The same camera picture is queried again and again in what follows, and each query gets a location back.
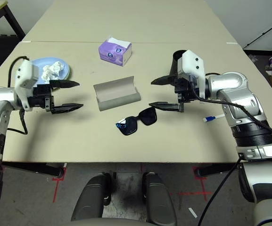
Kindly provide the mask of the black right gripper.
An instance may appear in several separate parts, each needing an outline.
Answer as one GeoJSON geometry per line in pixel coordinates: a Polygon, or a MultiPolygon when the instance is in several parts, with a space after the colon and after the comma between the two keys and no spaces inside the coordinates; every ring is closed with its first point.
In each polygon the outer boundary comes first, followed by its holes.
{"type": "MultiPolygon", "coordinates": [[[[190,83],[184,79],[171,75],[162,76],[154,79],[151,85],[174,85],[174,92],[178,96],[179,103],[189,103],[196,100],[190,83]]],[[[149,106],[162,110],[162,111],[173,111],[173,112],[184,112],[184,105],[182,104],[170,104],[168,102],[153,102],[149,103],[149,106]]]]}

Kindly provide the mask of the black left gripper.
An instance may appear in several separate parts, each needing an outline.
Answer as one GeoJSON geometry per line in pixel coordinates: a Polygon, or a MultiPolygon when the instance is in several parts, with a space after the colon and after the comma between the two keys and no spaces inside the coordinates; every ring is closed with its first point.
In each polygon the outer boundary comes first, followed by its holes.
{"type": "Polygon", "coordinates": [[[29,106],[41,107],[46,111],[51,111],[52,114],[75,111],[83,107],[83,104],[70,103],[52,107],[53,96],[51,94],[51,90],[52,88],[67,89],[79,85],[80,84],[78,82],[70,80],[50,80],[49,84],[37,85],[35,88],[33,88],[33,95],[29,97],[29,106]]]}

